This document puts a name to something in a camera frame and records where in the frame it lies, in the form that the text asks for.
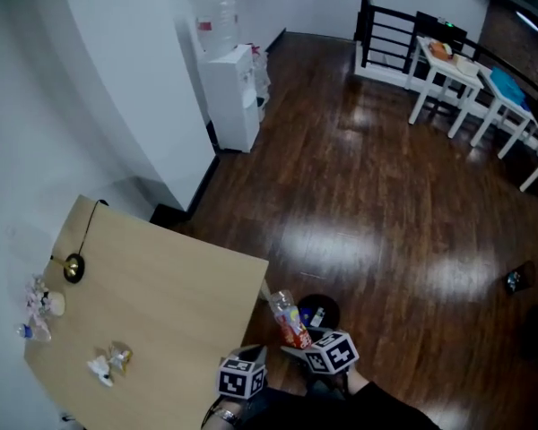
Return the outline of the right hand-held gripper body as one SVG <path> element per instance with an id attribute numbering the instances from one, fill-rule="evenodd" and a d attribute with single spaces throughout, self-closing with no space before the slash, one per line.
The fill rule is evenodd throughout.
<path id="1" fill-rule="evenodd" d="M 314 374 L 338 374 L 360 359 L 360 355 L 345 331 L 329 331 L 305 350 L 309 369 Z"/>

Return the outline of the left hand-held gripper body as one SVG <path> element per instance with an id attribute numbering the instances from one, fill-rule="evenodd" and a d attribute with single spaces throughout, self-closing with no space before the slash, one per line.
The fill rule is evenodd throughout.
<path id="1" fill-rule="evenodd" d="M 217 392 L 224 397 L 249 400 L 264 388 L 265 376 L 264 365 L 227 357 L 217 372 Z"/>

